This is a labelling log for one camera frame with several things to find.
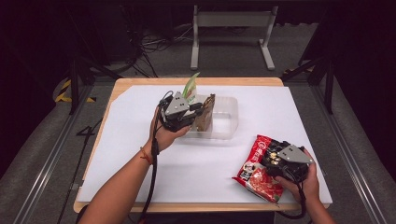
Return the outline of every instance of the chip bag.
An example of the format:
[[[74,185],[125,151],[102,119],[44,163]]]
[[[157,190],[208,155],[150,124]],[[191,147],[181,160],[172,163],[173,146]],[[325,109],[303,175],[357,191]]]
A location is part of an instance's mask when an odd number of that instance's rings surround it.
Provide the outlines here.
[[[283,187],[269,176],[265,166],[260,164],[272,142],[273,139],[258,134],[247,160],[233,179],[255,195],[270,203],[277,203],[282,196]]]

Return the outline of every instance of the bracelet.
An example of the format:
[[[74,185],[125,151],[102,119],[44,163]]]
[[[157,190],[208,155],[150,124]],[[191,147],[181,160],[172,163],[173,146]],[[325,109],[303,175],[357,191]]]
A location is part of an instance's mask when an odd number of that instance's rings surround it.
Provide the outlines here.
[[[140,158],[146,159],[146,160],[148,161],[148,164],[151,165],[151,160],[149,159],[149,156],[148,156],[148,154],[145,152],[145,150],[143,150],[143,148],[141,147],[141,148],[140,148],[140,151],[142,151],[142,152],[143,152],[143,155],[144,155],[144,157],[140,157]]]

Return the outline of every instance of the white paper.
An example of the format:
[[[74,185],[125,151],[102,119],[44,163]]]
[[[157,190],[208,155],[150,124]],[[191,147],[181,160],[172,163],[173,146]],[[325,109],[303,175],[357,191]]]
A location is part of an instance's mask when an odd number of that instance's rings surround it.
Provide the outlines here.
[[[184,86],[132,86],[110,106],[102,137],[92,158],[78,202],[94,194],[149,137],[149,124],[168,91]],[[231,140],[179,138],[158,157],[153,203],[266,203],[232,179],[248,157],[257,134],[306,147],[315,158],[297,108],[287,87],[198,86],[198,94],[215,93],[238,101],[239,125]],[[151,168],[137,196],[149,194]],[[320,199],[332,203],[318,167]],[[279,203],[294,203],[285,191]]]

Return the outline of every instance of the dark background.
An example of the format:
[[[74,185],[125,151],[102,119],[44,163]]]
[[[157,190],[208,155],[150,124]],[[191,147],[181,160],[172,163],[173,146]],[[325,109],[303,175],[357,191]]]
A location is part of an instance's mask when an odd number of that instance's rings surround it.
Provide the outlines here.
[[[337,80],[379,158],[395,179],[389,155],[396,138],[394,9],[391,3],[374,1],[343,5],[342,10],[331,14],[334,20],[327,21],[311,40],[311,50],[304,59],[315,58],[335,46]],[[74,54],[99,64],[133,61],[139,56],[139,47],[129,40],[138,43],[144,28],[171,38],[174,27],[191,23],[192,7],[188,6],[129,10],[132,23],[120,13],[120,6],[49,7],[46,2],[31,0],[1,3],[0,175],[55,106],[53,91],[67,76]],[[324,6],[283,6],[278,10],[276,25],[320,22],[325,12]],[[136,33],[127,34],[126,30]],[[340,31],[343,35],[334,35]],[[341,41],[331,45],[337,38]]]

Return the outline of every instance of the wooden table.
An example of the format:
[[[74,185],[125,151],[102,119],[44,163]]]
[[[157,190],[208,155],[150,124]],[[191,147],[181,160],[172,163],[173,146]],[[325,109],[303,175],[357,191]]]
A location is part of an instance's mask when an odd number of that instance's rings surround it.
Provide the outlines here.
[[[108,105],[117,99],[122,93],[127,91],[133,85],[185,85],[188,78],[122,78],[119,79],[114,90],[109,98]],[[276,86],[283,87],[282,81],[277,77],[198,77],[196,78],[197,85],[215,85],[215,86]],[[83,176],[85,179],[88,167],[92,161],[92,157],[95,153],[96,148],[101,139],[101,135],[104,129],[104,124],[109,113],[110,106],[107,107],[104,115],[104,120],[98,132],[95,140],[90,161],[88,163],[86,173]],[[82,203],[75,201],[74,210],[79,212],[84,205],[88,203]],[[136,203],[132,208],[132,212],[140,212],[143,209],[144,203]],[[264,210],[295,210],[299,209],[297,203],[285,203],[282,206],[276,207],[268,203],[249,203],[249,204],[238,204],[238,203],[151,203],[148,211],[149,212],[205,212],[205,211],[264,211]]]

